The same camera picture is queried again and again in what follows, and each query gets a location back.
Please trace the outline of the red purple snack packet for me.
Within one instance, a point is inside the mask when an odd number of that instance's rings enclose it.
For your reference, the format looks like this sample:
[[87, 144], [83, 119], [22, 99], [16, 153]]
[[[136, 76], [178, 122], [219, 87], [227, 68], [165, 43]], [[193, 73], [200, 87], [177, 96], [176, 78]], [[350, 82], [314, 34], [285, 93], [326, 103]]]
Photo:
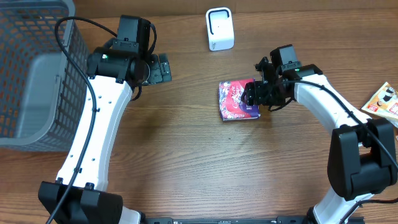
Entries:
[[244, 87], [253, 81], [252, 78], [219, 83], [218, 102], [223, 121], [258, 119], [261, 116], [258, 106], [248, 106], [241, 100]]

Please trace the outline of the yellow orange snack bag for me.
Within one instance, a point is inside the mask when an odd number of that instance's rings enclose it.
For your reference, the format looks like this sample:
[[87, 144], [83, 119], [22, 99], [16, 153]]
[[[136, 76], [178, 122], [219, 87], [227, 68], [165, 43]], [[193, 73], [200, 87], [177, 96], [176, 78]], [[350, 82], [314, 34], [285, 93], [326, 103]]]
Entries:
[[388, 82], [385, 82], [361, 109], [386, 118], [397, 127], [397, 91]]

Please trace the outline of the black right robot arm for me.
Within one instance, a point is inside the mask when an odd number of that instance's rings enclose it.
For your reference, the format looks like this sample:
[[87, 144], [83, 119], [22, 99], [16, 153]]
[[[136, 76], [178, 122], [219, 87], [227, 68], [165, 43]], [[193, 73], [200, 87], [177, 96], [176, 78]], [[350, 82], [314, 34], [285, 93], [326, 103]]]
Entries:
[[372, 119], [348, 103], [316, 65], [303, 65], [293, 45], [278, 47], [255, 64], [262, 79], [246, 84], [241, 99], [249, 106], [277, 111], [296, 101], [330, 133], [327, 163], [330, 188], [305, 216], [290, 223], [363, 223], [352, 214], [374, 195], [397, 183], [392, 124]]

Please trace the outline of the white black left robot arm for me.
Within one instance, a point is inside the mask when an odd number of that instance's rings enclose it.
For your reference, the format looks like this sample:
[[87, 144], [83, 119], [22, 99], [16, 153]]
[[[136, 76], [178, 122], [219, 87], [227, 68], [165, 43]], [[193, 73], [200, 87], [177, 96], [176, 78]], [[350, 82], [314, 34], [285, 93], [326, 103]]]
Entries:
[[155, 25], [141, 17], [121, 16], [117, 31], [79, 70], [87, 86], [83, 113], [55, 182], [38, 192], [57, 223], [143, 223], [142, 212], [126, 208], [120, 195], [107, 192], [113, 144], [124, 110], [144, 86], [169, 82], [166, 54], [154, 53]]

